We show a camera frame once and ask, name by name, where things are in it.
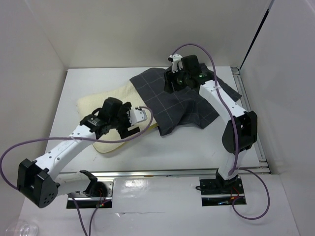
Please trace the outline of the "cream yellow pillow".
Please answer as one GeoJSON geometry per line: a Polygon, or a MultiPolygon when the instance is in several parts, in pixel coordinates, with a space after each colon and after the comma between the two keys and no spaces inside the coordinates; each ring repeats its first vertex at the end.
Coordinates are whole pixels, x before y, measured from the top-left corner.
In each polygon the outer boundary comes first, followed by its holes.
{"type": "MultiPolygon", "coordinates": [[[[77,100],[76,107],[81,119],[80,124],[86,124],[96,134],[99,142],[93,144],[93,147],[99,153],[109,153],[123,145],[123,143],[109,144],[103,141],[126,139],[121,138],[119,132],[116,130],[118,110],[126,102],[131,103],[131,109],[145,107],[144,101],[130,81],[117,89],[91,94],[77,100]]],[[[146,121],[131,126],[128,130],[139,127],[138,133],[140,133],[140,131],[147,127],[149,121],[152,121],[148,127],[149,130],[157,127],[158,124],[151,114],[147,112],[147,115],[148,119],[146,121]]]]}

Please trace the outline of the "dark grey plaid pillowcase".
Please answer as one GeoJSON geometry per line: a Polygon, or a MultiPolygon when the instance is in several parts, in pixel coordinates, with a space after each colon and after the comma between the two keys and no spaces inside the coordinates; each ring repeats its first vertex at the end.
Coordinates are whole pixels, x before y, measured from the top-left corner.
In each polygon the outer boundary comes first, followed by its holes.
{"type": "Polygon", "coordinates": [[[190,123],[203,129],[219,117],[212,105],[190,88],[165,92],[165,71],[149,68],[130,79],[145,106],[153,111],[161,136],[172,133],[179,125],[190,123]]]}

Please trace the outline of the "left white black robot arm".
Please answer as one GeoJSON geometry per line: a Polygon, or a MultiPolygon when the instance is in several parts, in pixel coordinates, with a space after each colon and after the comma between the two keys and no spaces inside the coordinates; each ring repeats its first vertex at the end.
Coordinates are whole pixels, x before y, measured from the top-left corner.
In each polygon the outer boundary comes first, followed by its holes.
{"type": "Polygon", "coordinates": [[[98,141],[111,129],[125,139],[138,132],[137,123],[147,119],[141,108],[132,108],[130,102],[109,97],[101,108],[85,116],[68,139],[34,161],[23,160],[18,169],[17,188],[39,208],[48,206],[57,196],[82,192],[86,196],[99,196],[106,192],[92,173],[80,170],[61,177],[61,170],[85,148],[98,141]]]}

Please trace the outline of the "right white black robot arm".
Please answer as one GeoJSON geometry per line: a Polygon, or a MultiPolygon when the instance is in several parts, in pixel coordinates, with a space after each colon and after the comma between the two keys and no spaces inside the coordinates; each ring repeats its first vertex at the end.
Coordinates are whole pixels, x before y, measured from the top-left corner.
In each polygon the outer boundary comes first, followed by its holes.
{"type": "Polygon", "coordinates": [[[237,181],[239,168],[247,151],[257,141],[257,115],[239,106],[219,84],[215,71],[203,71],[196,55],[168,57],[171,67],[164,74],[168,93],[190,88],[198,92],[219,114],[225,124],[222,144],[228,152],[216,171],[212,186],[227,192],[237,181]]]}

